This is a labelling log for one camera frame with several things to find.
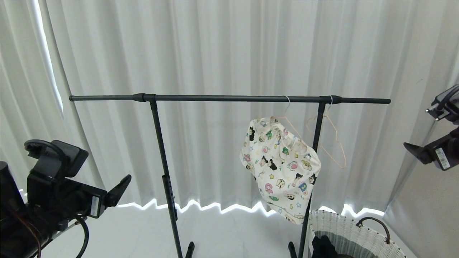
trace wire hanger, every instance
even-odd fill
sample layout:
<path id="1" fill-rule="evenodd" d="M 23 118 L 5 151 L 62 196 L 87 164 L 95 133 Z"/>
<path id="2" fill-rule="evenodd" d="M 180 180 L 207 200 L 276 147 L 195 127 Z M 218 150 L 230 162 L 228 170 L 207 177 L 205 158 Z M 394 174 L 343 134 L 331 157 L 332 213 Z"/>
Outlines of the wire hanger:
<path id="1" fill-rule="evenodd" d="M 334 157 L 332 157 L 332 156 L 330 155 L 330 153 L 324 148 L 324 146 L 323 146 L 322 144 L 320 144 L 320 142 L 319 142 L 319 147 L 322 148 L 322 149 L 325 151 L 325 153 L 327 153 L 327 155 L 328 155 L 328 156 L 329 156 L 329 157 L 330 157 L 330 158 L 331 158 L 331 159 L 332 159 L 341 169 L 345 169 L 346 166 L 347 166 L 346 154 L 344 153 L 343 145 L 342 145 L 341 142 L 338 140 L 338 130 L 336 130 L 335 125 L 333 124 L 333 122 L 331 121 L 330 117 L 328 116 L 328 113 L 330 112 L 331 105 L 333 105 L 333 96 L 330 95 L 330 98 L 331 98 L 331 104 L 328 106 L 327 112 L 324 114 L 324 117 L 327 118 L 328 121 L 330 121 L 331 126 L 332 126 L 333 129 L 335 130 L 335 133 L 336 133 L 336 134 L 335 134 L 335 141 L 336 141 L 336 142 L 340 145 L 340 147 L 341 147 L 341 151 L 342 151 L 343 157 L 344 157 L 344 166 L 340 165 L 340 164 L 338 163 L 338 161 L 336 161 L 336 160 L 334 159 Z M 308 127 L 308 123 L 309 123 L 309 121 L 310 121 L 311 119 L 317 119 L 317 116 L 312 117 L 312 118 L 306 120 L 306 129 L 308 129 L 308 132 L 309 132 L 309 133 L 311 133 L 311 130 L 310 130 L 309 127 Z"/>
<path id="2" fill-rule="evenodd" d="M 300 139 L 301 145 L 303 145 L 303 146 L 305 146 L 306 148 L 308 148 L 308 146 L 306 145 L 306 143 L 304 143 L 304 141 L 303 141 L 303 139 L 301 138 L 301 136 L 300 136 L 300 134 L 298 133 L 298 131 L 295 129 L 295 127 L 293 126 L 293 124 L 290 123 L 290 121 L 288 120 L 288 118 L 287 118 L 287 116 L 286 116 L 287 110 L 288 110 L 288 108 L 290 107 L 290 98 L 289 98 L 288 96 L 286 96 L 286 95 L 284 95 L 284 97 L 286 97 L 286 98 L 288 99 L 288 106 L 287 106 L 287 108 L 285 109 L 284 116 L 283 116 L 283 117 L 276 117 L 276 118 L 284 118 L 284 119 L 287 121 L 287 123 L 288 123 L 288 124 L 293 128 L 293 130 L 295 131 L 297 138 Z"/>

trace brown basket handle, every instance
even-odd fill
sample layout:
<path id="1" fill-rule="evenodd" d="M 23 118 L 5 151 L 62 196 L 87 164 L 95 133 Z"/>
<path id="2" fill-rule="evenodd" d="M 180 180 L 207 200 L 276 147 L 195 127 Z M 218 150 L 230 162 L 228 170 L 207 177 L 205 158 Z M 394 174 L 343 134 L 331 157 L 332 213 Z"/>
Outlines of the brown basket handle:
<path id="1" fill-rule="evenodd" d="M 384 225 L 384 223 L 382 221 L 380 221 L 379 219 L 375 219 L 373 217 L 365 217 L 365 218 L 362 218 L 361 220 L 359 220 L 357 222 L 357 224 L 355 224 L 355 225 L 360 228 L 360 227 L 362 227 L 364 225 L 363 224 L 364 220 L 367 220 L 367 219 L 372 219 L 372 220 L 378 222 L 379 224 L 381 224 L 384 227 L 384 230 L 386 231 L 386 235 L 387 235 L 386 244 L 390 244 L 391 243 L 391 237 L 389 235 L 389 230 L 387 229 L 386 225 Z"/>

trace cartoon print shirt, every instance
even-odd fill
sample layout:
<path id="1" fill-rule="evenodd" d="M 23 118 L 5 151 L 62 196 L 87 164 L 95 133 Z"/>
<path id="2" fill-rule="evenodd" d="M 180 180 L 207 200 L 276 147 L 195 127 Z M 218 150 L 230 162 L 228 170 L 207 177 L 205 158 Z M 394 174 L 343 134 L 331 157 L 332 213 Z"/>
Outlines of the cartoon print shirt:
<path id="1" fill-rule="evenodd" d="M 270 117 L 250 122 L 240 158 L 268 205 L 302 224 L 321 167 L 314 149 Z"/>

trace black metal rack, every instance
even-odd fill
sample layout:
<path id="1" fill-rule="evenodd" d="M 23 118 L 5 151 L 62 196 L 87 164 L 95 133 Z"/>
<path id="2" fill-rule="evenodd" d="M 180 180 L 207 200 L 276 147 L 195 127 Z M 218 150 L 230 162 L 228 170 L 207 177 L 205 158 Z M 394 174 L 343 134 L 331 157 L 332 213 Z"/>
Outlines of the black metal rack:
<path id="1" fill-rule="evenodd" d="M 325 112 L 326 104 L 339 104 L 339 103 L 372 103 L 372 104 L 389 104 L 390 99 L 373 99 L 373 98 L 343 98 L 340 96 L 231 96 L 231 95 L 156 95 L 156 94 L 134 94 L 134 95 L 94 95 L 94 96 L 69 96 L 70 101 L 139 101 L 149 102 L 151 111 L 153 113 L 153 121 L 155 123 L 155 130 L 158 139 L 159 152 L 161 155 L 162 168 L 164 175 L 162 181 L 164 184 L 164 191 L 168 203 L 169 216 L 171 219 L 172 232 L 174 234 L 175 247 L 177 248 L 177 255 L 183 258 L 182 248 L 180 245 L 179 231 L 177 229 L 177 209 L 174 203 L 174 194 L 170 182 L 168 162 L 166 159 L 166 151 L 164 150 L 164 142 L 162 139 L 161 125 L 159 122 L 157 101 L 229 101 L 229 102 L 300 102 L 300 103 L 318 103 L 318 116 L 314 133 L 313 149 L 317 151 L 319 146 L 320 130 L 322 128 L 322 120 Z M 311 206 L 312 196 L 309 199 L 308 208 L 304 216 L 304 221 L 308 221 L 309 210 Z M 300 239 L 300 248 L 298 256 L 295 252 L 295 246 L 289 242 L 288 249 L 291 258 L 302 258 L 304 252 L 304 245 L 306 241 L 306 233 L 308 224 L 303 223 Z M 190 242 L 185 258 L 191 258 L 195 244 Z"/>

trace wicker basket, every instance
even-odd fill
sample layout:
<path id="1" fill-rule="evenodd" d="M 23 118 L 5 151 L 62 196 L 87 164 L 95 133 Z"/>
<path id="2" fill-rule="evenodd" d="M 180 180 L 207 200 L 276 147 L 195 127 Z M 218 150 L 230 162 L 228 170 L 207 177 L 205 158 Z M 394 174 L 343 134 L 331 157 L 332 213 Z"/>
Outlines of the wicker basket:
<path id="1" fill-rule="evenodd" d="M 384 227 L 387 237 L 373 229 L 363 227 L 363 221 L 367 219 L 379 222 Z M 372 217 L 356 222 L 336 213 L 315 210 L 309 215 L 309 227 L 313 232 L 313 237 L 327 235 L 339 254 L 353 258 L 406 257 L 402 250 L 390 240 L 387 227 L 380 220 Z"/>

